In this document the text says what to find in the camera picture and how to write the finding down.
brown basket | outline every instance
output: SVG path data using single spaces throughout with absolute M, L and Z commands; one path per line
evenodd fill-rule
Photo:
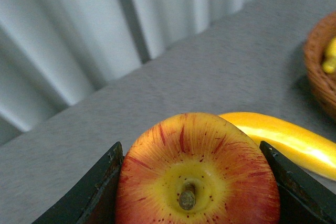
M 336 120 L 336 73 L 324 73 L 324 50 L 336 36 L 336 11 L 321 19 L 308 35 L 304 60 L 312 93 L 325 112 Z

apple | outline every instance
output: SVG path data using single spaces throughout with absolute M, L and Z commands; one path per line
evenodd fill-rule
M 208 113 L 168 118 L 126 153 L 116 224 L 278 223 L 273 173 L 258 146 Z

yellow banana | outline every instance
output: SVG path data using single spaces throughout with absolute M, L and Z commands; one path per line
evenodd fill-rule
M 264 140 L 295 164 L 336 181 L 336 143 L 295 124 L 252 112 L 221 114 L 259 145 Z
M 322 69 L 325 73 L 334 73 L 336 70 L 336 37 L 327 45 Z

gray table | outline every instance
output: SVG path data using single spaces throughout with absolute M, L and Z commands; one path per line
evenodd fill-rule
M 0 148 L 0 223 L 31 223 L 116 141 L 124 153 L 171 115 L 264 113 L 336 141 L 302 45 L 336 0 L 256 0 Z M 336 193 L 336 182 L 313 175 Z

white curtain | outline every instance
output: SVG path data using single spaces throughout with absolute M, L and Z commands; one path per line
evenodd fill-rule
M 0 145 L 251 0 L 0 0 Z

